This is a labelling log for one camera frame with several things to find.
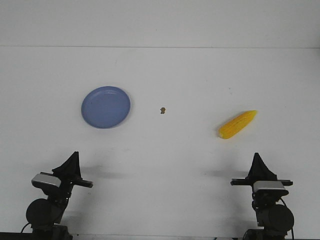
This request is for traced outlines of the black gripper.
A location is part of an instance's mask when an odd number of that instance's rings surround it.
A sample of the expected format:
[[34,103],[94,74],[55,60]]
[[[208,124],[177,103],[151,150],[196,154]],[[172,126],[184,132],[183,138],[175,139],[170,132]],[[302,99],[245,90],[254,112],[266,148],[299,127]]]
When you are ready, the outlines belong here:
[[92,181],[82,179],[79,161],[79,152],[75,151],[61,166],[52,170],[52,173],[40,172],[42,174],[51,175],[54,177],[76,175],[75,179],[63,178],[60,187],[45,187],[41,188],[48,199],[69,199],[74,186],[84,188],[92,188]]
[[261,156],[255,152],[251,167],[245,179],[233,178],[230,184],[232,186],[250,186],[252,190],[252,198],[254,200],[279,200],[283,196],[287,196],[289,194],[286,187],[292,186],[293,181],[277,179],[277,175],[268,169]]

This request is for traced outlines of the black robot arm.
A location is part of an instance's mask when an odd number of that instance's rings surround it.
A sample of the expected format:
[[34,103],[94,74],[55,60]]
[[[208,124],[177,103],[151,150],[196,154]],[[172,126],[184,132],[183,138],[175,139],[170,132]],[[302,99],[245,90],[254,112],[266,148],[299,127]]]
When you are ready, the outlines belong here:
[[278,179],[268,169],[259,153],[253,155],[249,172],[245,178],[233,178],[232,186],[251,187],[251,207],[255,212],[259,229],[248,229],[244,240],[284,240],[288,232],[294,239],[294,215],[283,200],[289,194],[286,189],[293,185],[289,179]]
[[26,210],[33,240],[72,240],[66,225],[61,225],[74,186],[92,188],[93,182],[81,175],[79,153],[75,151],[51,173],[40,172],[31,180],[33,187],[42,190],[47,198],[34,200]]

